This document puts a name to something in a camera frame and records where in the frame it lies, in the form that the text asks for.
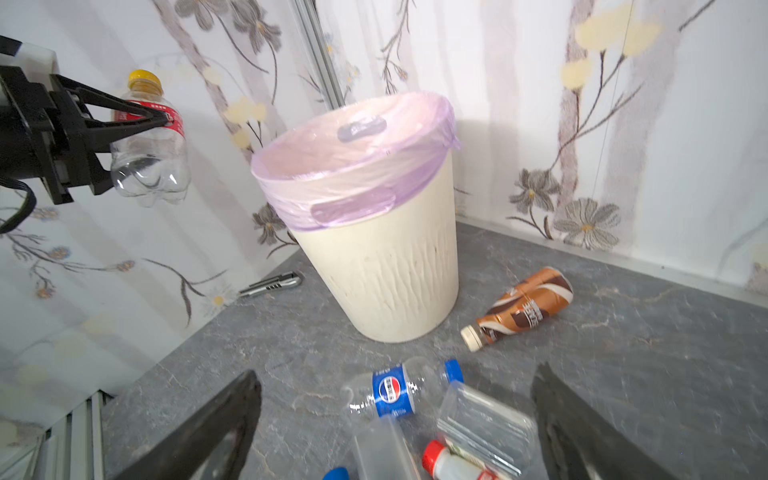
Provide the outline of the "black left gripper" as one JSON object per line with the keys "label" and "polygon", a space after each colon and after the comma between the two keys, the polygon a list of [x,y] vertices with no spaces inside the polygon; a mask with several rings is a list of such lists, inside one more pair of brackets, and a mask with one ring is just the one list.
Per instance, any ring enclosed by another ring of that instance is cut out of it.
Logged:
{"label": "black left gripper", "polygon": [[[56,88],[63,93],[65,102],[72,105],[68,107],[71,116],[82,123],[65,127],[65,185],[57,169],[56,104],[45,86],[28,80],[21,68],[1,68],[1,178],[19,184],[37,178],[56,205],[73,201],[69,188],[88,186],[94,195],[108,191],[111,177],[97,154],[109,153],[112,143],[170,124],[161,110],[118,98],[60,74],[56,75]],[[89,106],[129,114],[130,118],[97,120]]]}

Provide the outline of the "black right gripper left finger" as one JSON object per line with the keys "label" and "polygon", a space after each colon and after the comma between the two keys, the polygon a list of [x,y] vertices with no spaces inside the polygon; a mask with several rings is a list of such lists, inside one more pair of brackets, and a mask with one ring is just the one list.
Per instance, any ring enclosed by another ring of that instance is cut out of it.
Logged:
{"label": "black right gripper left finger", "polygon": [[262,407],[262,385],[246,370],[198,409],[119,479],[237,479]]}

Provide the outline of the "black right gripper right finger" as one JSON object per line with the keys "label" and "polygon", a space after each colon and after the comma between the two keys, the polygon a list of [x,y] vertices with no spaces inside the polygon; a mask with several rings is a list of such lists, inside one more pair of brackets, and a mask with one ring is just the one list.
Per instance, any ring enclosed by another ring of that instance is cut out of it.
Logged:
{"label": "black right gripper right finger", "polygon": [[543,463],[551,479],[671,479],[673,475],[579,397],[547,363],[531,390]]}

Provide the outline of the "clear bottle green cap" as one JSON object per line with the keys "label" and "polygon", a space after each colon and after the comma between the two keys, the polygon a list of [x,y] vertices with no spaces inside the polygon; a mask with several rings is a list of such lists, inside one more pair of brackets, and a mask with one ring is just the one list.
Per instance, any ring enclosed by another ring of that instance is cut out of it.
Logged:
{"label": "clear bottle green cap", "polygon": [[450,383],[436,428],[453,453],[501,479],[523,479],[533,464],[534,420],[461,382]]}

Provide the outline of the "small bottle yellow cap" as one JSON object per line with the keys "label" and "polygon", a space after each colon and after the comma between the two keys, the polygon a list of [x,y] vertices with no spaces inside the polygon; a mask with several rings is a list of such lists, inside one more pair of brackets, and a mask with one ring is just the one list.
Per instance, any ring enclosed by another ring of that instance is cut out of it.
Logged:
{"label": "small bottle yellow cap", "polygon": [[191,183],[181,115],[164,98],[159,78],[146,70],[130,74],[128,91],[122,98],[164,113],[167,122],[111,145],[111,178],[115,190],[144,207],[151,207],[159,200],[181,203]]}

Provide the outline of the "clear bottle red cap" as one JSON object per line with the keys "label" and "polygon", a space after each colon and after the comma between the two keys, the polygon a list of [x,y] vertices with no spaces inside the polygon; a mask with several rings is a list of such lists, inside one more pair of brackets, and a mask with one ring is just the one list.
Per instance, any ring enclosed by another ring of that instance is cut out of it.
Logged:
{"label": "clear bottle red cap", "polygon": [[470,456],[462,456],[437,440],[422,455],[422,466],[436,480],[501,480],[505,476]]}

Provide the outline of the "small pepsi bottle blue cap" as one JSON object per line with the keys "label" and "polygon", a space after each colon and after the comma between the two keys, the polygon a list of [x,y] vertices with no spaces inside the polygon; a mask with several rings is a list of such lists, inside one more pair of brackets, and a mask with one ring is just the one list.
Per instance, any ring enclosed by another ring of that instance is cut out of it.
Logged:
{"label": "small pepsi bottle blue cap", "polygon": [[358,375],[340,389],[343,424],[348,432],[355,433],[381,417],[433,415],[451,383],[463,381],[457,360],[420,356]]}

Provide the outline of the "clear square bottle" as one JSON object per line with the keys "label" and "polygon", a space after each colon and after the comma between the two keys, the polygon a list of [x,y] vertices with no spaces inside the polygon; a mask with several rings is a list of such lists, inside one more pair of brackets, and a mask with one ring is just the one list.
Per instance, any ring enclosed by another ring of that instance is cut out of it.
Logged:
{"label": "clear square bottle", "polygon": [[359,429],[352,436],[351,451],[359,479],[421,478],[403,431],[393,416],[378,418]]}

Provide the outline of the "clear bottle blue cap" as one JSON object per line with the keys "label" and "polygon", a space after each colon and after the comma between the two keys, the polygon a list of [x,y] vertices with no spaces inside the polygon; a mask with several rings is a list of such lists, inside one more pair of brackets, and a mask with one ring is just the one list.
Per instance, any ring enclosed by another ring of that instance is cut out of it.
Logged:
{"label": "clear bottle blue cap", "polygon": [[322,480],[350,480],[350,475],[345,467],[336,467],[328,471]]}

